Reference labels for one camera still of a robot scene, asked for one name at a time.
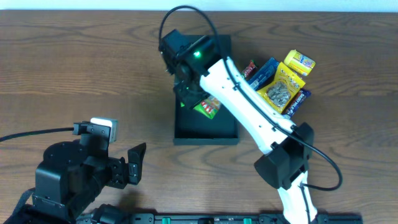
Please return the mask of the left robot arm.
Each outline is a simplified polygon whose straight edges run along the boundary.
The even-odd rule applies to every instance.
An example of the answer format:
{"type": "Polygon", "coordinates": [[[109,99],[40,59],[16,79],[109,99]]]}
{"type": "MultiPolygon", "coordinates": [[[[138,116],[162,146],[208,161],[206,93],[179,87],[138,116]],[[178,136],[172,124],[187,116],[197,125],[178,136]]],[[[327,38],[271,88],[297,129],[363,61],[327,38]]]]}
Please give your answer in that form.
{"type": "Polygon", "coordinates": [[[49,146],[35,170],[35,187],[20,197],[7,223],[133,223],[133,217],[102,204],[85,209],[104,187],[124,189],[142,178],[146,144],[127,152],[127,158],[108,155],[117,122],[111,119],[74,123],[70,131],[79,138],[49,146]]]}

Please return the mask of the yellow Hacks candy bag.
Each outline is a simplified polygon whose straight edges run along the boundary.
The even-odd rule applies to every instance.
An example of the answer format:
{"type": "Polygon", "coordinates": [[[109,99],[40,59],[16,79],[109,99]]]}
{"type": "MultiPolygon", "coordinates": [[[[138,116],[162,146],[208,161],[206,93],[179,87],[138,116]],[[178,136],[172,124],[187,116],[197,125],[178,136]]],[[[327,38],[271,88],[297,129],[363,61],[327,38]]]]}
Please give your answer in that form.
{"type": "Polygon", "coordinates": [[[277,67],[273,81],[257,90],[257,93],[276,112],[281,114],[304,85],[305,81],[281,62],[277,67]]]}

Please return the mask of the dark green gift box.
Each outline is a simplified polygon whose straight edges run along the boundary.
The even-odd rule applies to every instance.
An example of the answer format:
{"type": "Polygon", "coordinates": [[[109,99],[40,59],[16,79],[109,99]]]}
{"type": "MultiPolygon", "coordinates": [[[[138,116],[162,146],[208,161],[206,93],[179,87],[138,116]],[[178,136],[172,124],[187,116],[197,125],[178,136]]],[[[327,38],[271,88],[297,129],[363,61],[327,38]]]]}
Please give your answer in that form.
{"type": "Polygon", "coordinates": [[[196,110],[180,106],[176,99],[173,142],[178,146],[237,145],[239,122],[224,106],[209,119],[196,110]]]}

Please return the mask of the blue Oreo cookie pack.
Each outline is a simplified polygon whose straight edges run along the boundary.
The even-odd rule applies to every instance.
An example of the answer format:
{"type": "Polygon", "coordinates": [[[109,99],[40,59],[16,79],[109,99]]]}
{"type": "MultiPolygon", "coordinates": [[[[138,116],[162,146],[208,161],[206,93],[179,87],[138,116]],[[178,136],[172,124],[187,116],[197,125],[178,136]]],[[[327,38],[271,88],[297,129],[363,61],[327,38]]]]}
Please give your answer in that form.
{"type": "Polygon", "coordinates": [[[279,62],[271,57],[248,81],[248,85],[258,90],[260,87],[266,84],[267,80],[276,73],[279,62]]]}

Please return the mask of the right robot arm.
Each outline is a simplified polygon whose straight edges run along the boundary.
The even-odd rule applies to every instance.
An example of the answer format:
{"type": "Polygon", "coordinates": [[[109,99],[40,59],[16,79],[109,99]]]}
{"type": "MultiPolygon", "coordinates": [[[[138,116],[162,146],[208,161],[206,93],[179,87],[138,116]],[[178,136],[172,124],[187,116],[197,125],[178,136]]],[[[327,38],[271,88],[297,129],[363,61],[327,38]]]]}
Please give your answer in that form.
{"type": "Polygon", "coordinates": [[[306,143],[313,142],[307,124],[296,126],[271,108],[246,82],[230,59],[223,59],[216,37],[205,35],[192,42],[173,30],[161,38],[159,51],[167,69],[175,75],[174,93],[193,109],[214,96],[249,132],[262,156],[257,173],[277,189],[283,215],[289,223],[313,223],[318,211],[307,187],[306,143]]]}

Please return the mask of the green Haribo gummy bag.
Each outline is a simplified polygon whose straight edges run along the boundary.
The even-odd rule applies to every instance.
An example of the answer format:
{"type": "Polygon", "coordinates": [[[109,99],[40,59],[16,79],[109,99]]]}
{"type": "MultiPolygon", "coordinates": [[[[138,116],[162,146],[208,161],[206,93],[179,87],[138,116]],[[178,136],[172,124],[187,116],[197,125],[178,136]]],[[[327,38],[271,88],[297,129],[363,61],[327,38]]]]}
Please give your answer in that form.
{"type": "Polygon", "coordinates": [[[209,119],[213,119],[221,108],[221,102],[214,96],[209,96],[194,107],[194,110],[203,114],[209,119]]]}

